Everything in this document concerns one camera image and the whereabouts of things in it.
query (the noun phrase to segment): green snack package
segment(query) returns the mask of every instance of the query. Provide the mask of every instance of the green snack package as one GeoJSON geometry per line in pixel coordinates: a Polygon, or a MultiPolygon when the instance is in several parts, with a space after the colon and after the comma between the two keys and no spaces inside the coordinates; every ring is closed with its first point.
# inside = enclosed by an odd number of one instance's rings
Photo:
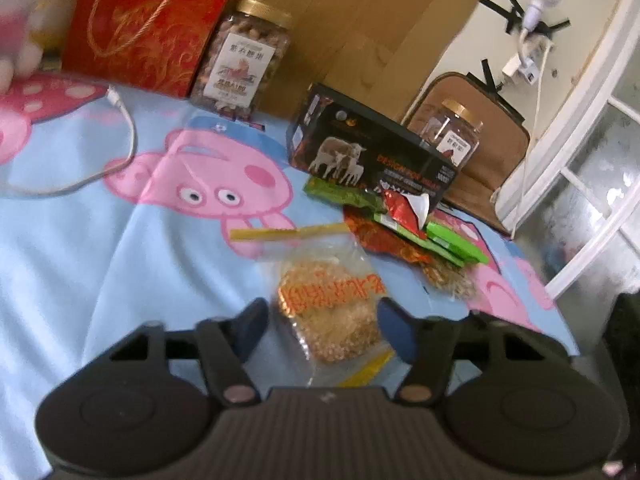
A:
{"type": "Polygon", "coordinates": [[[379,224],[382,224],[384,227],[391,229],[392,231],[395,231],[401,237],[407,238],[408,240],[412,241],[414,244],[424,249],[427,249],[428,251],[432,251],[434,253],[439,254],[444,259],[449,260],[452,264],[455,264],[459,267],[465,266],[464,260],[460,259],[455,254],[451,253],[450,251],[447,251],[444,247],[432,242],[431,240],[428,240],[428,239],[421,240],[416,235],[414,235],[411,231],[402,227],[398,222],[393,220],[390,216],[383,215],[380,213],[375,213],[373,215],[373,219],[379,224]]]}
{"type": "Polygon", "coordinates": [[[306,181],[305,193],[334,204],[353,205],[376,213],[386,212],[385,204],[378,195],[354,187],[338,186],[316,176],[310,176],[306,181]]]}
{"type": "Polygon", "coordinates": [[[478,247],[443,225],[428,222],[424,231],[430,240],[462,258],[466,263],[487,264],[489,262],[489,258],[478,247]]]}

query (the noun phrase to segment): rope handle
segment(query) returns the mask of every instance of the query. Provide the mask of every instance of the rope handle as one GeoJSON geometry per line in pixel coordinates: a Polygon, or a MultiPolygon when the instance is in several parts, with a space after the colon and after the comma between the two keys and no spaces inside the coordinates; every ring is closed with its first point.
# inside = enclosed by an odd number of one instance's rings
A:
{"type": "Polygon", "coordinates": [[[100,4],[100,0],[95,0],[94,6],[92,7],[91,13],[89,14],[89,22],[87,23],[87,27],[86,27],[86,39],[87,39],[87,42],[89,43],[89,46],[91,47],[91,50],[93,50],[94,54],[98,57],[109,57],[109,56],[112,56],[113,54],[117,54],[120,51],[123,51],[125,48],[127,48],[128,46],[131,46],[133,43],[139,40],[140,36],[142,36],[148,30],[148,28],[151,27],[151,25],[153,25],[156,18],[160,15],[162,10],[169,4],[170,1],[171,0],[162,0],[158,8],[149,17],[149,19],[146,20],[145,24],[142,25],[142,27],[140,27],[140,30],[137,31],[132,38],[129,38],[125,43],[118,45],[114,48],[103,49],[95,42],[95,38],[94,38],[95,13],[96,13],[96,10],[98,9],[98,5],[100,4]]]}

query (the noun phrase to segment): power cord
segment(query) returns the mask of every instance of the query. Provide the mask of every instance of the power cord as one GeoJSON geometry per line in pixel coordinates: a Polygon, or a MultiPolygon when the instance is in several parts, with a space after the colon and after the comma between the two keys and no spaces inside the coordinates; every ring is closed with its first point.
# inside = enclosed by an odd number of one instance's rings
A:
{"type": "Polygon", "coordinates": [[[0,184],[0,189],[11,191],[21,198],[50,198],[55,196],[63,196],[69,193],[73,193],[81,187],[86,186],[87,184],[95,182],[96,180],[100,180],[105,176],[108,176],[112,173],[117,173],[118,171],[126,168],[133,161],[133,158],[136,155],[136,148],[138,145],[138,132],[136,130],[136,124],[133,121],[129,110],[127,110],[127,107],[122,101],[120,94],[118,94],[118,92],[116,92],[115,89],[111,86],[107,89],[107,99],[109,100],[111,105],[113,105],[120,111],[129,126],[129,154],[127,155],[127,158],[125,158],[125,160],[116,164],[115,166],[112,166],[111,168],[100,170],[97,173],[91,174],[90,176],[85,177],[82,180],[75,182],[74,184],[69,184],[68,186],[55,187],[46,190],[32,190],[20,186],[14,186],[13,184],[4,182],[0,184]]]}
{"type": "MultiPolygon", "coordinates": [[[[526,29],[522,30],[520,34],[520,40],[518,41],[518,56],[520,56],[520,60],[524,56],[524,41],[527,39],[527,34],[529,32],[526,29]]],[[[511,238],[516,234],[516,229],[518,227],[518,222],[520,221],[520,207],[522,206],[522,200],[524,199],[524,190],[527,183],[527,166],[529,164],[529,155],[535,145],[538,143],[538,115],[540,114],[540,98],[542,97],[542,76],[545,74],[546,68],[546,60],[549,56],[549,51],[551,51],[551,47],[553,46],[553,42],[549,38],[546,39],[546,47],[545,53],[542,56],[542,65],[540,66],[540,76],[538,77],[538,97],[536,98],[536,114],[533,117],[533,128],[531,129],[531,139],[529,141],[529,145],[527,146],[527,152],[524,156],[524,166],[522,168],[522,183],[520,184],[520,198],[518,199],[518,205],[516,206],[516,216],[513,223],[513,228],[511,229],[511,238]]]]}

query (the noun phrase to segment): red gift bag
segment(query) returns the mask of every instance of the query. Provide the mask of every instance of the red gift bag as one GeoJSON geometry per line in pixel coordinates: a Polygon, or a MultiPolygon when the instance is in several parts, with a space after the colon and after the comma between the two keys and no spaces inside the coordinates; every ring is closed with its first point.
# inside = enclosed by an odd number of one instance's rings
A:
{"type": "Polygon", "coordinates": [[[227,0],[78,0],[62,68],[187,96],[227,0]]]}

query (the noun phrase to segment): plastic jar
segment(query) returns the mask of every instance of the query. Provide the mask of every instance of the plastic jar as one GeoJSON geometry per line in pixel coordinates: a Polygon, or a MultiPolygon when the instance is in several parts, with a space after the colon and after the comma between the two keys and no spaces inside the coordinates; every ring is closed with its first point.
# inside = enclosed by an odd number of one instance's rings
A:
{"type": "Polygon", "coordinates": [[[291,15],[240,0],[219,25],[191,91],[191,102],[248,121],[289,46],[291,15]]]}
{"type": "Polygon", "coordinates": [[[419,135],[459,170],[480,144],[482,121],[459,102],[447,98],[433,107],[426,126],[419,135]]]}

